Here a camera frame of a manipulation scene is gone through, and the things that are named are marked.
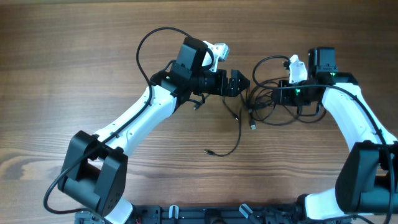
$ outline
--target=wooden table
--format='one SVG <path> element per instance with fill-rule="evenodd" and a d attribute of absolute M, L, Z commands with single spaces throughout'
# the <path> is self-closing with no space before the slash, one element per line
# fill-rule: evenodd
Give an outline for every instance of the wooden table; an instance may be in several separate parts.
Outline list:
<path fill-rule="evenodd" d="M 93 133 L 144 92 L 136 47 L 152 29 L 178 27 L 231 52 L 220 68 L 251 77 L 270 55 L 336 47 L 341 71 L 352 72 L 385 127 L 398 134 L 398 14 L 394 1 L 168 1 L 0 7 L 0 223 L 71 223 L 73 215 L 46 212 L 42 198 L 79 130 Z M 175 58 L 183 36 L 150 37 L 141 63 L 152 75 Z M 264 64 L 258 79 L 285 75 Z M 238 111 L 239 99 L 227 103 Z M 124 196 L 136 205 L 210 205 L 293 202 L 334 186 L 348 155 L 328 114 L 316 124 L 248 125 L 241 144 L 224 158 L 238 123 L 209 97 L 193 111 L 186 103 L 158 125 L 129 159 Z M 272 121 L 289 119 L 277 110 Z M 56 209 L 79 204 L 56 190 Z"/>

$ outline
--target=table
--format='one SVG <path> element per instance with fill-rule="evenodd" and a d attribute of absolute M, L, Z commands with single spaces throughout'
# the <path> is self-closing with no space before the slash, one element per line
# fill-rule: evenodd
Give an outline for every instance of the table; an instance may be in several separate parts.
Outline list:
<path fill-rule="evenodd" d="M 251 77 L 260 59 L 336 47 L 340 71 L 352 72 L 385 127 L 398 134 L 398 14 L 394 1 L 161 1 L 0 6 L 0 223 L 71 223 L 46 212 L 42 198 L 59 175 L 70 138 L 93 133 L 144 92 L 136 47 L 152 29 L 178 27 L 231 52 L 220 68 Z M 151 36 L 140 60 L 152 75 L 183 41 L 172 31 Z M 258 79 L 284 76 L 280 62 Z M 238 111 L 238 98 L 228 98 Z M 272 121 L 289 119 L 277 110 Z M 239 205 L 294 202 L 334 186 L 348 155 L 330 114 L 315 124 L 251 130 L 211 96 L 199 110 L 186 103 L 151 132 L 129 159 L 124 196 L 136 205 Z M 53 208 L 79 204 L 54 191 Z M 381 222 L 384 217 L 374 220 Z"/>

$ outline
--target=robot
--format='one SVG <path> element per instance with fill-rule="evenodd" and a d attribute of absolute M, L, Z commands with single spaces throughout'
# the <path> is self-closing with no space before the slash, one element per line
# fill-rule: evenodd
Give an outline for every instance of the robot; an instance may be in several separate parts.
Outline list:
<path fill-rule="evenodd" d="M 176 60 L 150 79 L 139 63 L 139 49 L 154 32 L 171 29 L 185 34 Z M 361 215 L 398 212 L 396 177 L 392 157 L 398 152 L 398 142 L 378 121 L 361 94 L 358 81 L 351 73 L 339 72 L 335 50 L 317 47 L 309 50 L 308 71 L 296 55 L 291 58 L 273 56 L 261 60 L 252 79 L 256 86 L 272 90 L 277 105 L 322 105 L 336 120 L 347 142 L 350 154 L 337 178 L 334 188 L 315 194 L 303 194 L 295 203 L 239 207 L 171 207 L 134 206 L 123 198 L 126 184 L 127 160 L 137 145 L 164 119 L 187 101 L 205 102 L 204 93 L 235 97 L 247 90 L 250 81 L 239 71 L 217 69 L 225 61 L 229 47 L 193 38 L 182 30 L 163 27 L 153 30 L 141 41 L 137 64 L 148 87 L 144 94 L 118 119 L 94 134 L 79 131 L 72 137 L 62 167 L 62 173 L 48 189 L 44 207 L 52 213 L 76 213 L 75 223 L 152 223 L 152 224 L 217 224 L 217 223 L 351 223 Z M 285 60 L 289 79 L 278 86 L 259 83 L 255 71 L 261 63 L 273 58 Z M 202 102 L 190 99 L 202 96 Z M 102 168 L 88 163 L 101 159 Z M 381 167 L 386 176 L 376 175 Z M 58 189 L 86 208 L 56 211 L 47 200 Z"/>

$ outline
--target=wooden surface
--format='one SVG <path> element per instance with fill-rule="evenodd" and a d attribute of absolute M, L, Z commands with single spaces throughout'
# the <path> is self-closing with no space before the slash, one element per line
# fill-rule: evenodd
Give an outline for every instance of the wooden surface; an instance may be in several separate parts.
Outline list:
<path fill-rule="evenodd" d="M 220 68 L 251 77 L 275 54 L 298 56 L 336 47 L 341 71 L 352 72 L 380 121 L 398 134 L 398 14 L 396 1 L 184 1 L 0 7 L 0 223 L 71 223 L 42 207 L 59 174 L 70 138 L 93 133 L 129 108 L 146 84 L 136 47 L 150 30 L 178 27 L 231 47 Z M 152 75 L 177 56 L 183 37 L 164 31 L 144 44 Z M 285 75 L 280 62 L 258 79 Z M 238 99 L 228 99 L 238 110 Z M 124 196 L 136 205 L 293 202 L 334 186 L 348 149 L 328 114 L 317 124 L 250 130 L 225 158 L 238 124 L 217 96 L 193 111 L 187 103 L 158 125 L 129 159 Z M 289 119 L 278 110 L 273 121 Z M 56 209 L 79 206 L 56 190 Z"/>

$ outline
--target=wood grain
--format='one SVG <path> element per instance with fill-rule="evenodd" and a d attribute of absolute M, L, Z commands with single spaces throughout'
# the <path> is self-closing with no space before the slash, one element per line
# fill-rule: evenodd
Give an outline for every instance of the wood grain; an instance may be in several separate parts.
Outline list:
<path fill-rule="evenodd" d="M 71 223 L 42 207 L 59 174 L 70 138 L 93 133 L 117 118 L 146 84 L 135 64 L 136 47 L 150 30 L 178 27 L 209 42 L 226 42 L 221 68 L 250 77 L 253 66 L 275 54 L 298 56 L 336 47 L 341 71 L 359 80 L 369 106 L 398 134 L 396 1 L 168 1 L 0 7 L 0 223 Z M 150 37 L 140 55 L 151 75 L 175 58 L 183 37 Z M 258 79 L 284 75 L 270 62 Z M 228 99 L 234 110 L 238 99 Z M 136 205 L 209 205 L 293 202 L 334 186 L 348 155 L 328 114 L 316 124 L 250 130 L 244 115 L 241 144 L 225 158 L 238 124 L 209 97 L 193 111 L 183 105 L 161 123 L 129 160 L 124 196 Z M 278 110 L 273 121 L 289 116 Z M 78 207 L 55 191 L 57 209 Z"/>

